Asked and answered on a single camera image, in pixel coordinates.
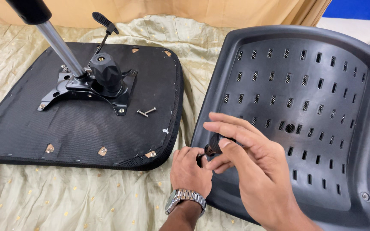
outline screwdriver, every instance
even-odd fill
[[[221,148],[219,147],[219,140],[222,139],[222,138],[227,138],[227,139],[230,139],[230,140],[236,142],[235,139],[224,137],[223,135],[221,135],[219,133],[213,134],[213,136],[209,140],[209,144],[207,144],[204,148],[205,153],[198,154],[198,156],[197,156],[197,164],[198,164],[199,167],[202,168],[201,158],[204,155],[207,155],[207,156],[211,157],[215,154],[222,154]]]

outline gold patterned fabric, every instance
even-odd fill
[[[181,127],[175,149],[189,145],[210,77],[226,34],[175,16],[146,16],[118,23],[107,43],[163,46],[179,57],[184,72]],[[105,28],[57,27],[65,41],[100,42]],[[0,102],[48,47],[33,26],[0,25]],[[172,191],[170,157],[152,171],[118,171],[0,164],[0,230],[157,230]],[[210,206],[198,231],[263,230]]]

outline screw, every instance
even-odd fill
[[[146,111],[146,112],[145,112],[145,114],[148,114],[148,113],[153,112],[153,111],[156,111],[156,110],[157,110],[157,108],[156,108],[156,107],[154,107],[154,108],[152,108],[151,110]]]
[[[139,114],[141,114],[141,115],[143,115],[143,116],[145,116],[145,117],[148,117],[148,115],[147,115],[147,114],[143,113],[143,112],[142,112],[142,111],[140,111],[140,110],[138,110],[138,111],[136,111],[136,112],[138,112]]]
[[[361,197],[362,197],[362,199],[364,199],[365,201],[369,200],[369,195],[368,195],[366,192],[361,192]]]

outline lever handle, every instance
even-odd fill
[[[106,28],[108,28],[109,25],[112,24],[110,20],[108,20],[103,14],[99,12],[92,13],[92,18],[94,18],[94,20],[97,21],[98,23],[104,25]],[[116,34],[119,34],[119,31],[116,27],[113,28],[113,31],[115,31]]]

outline black knob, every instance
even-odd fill
[[[91,59],[91,70],[98,83],[105,87],[108,92],[118,92],[122,86],[119,65],[107,53],[99,53]]]

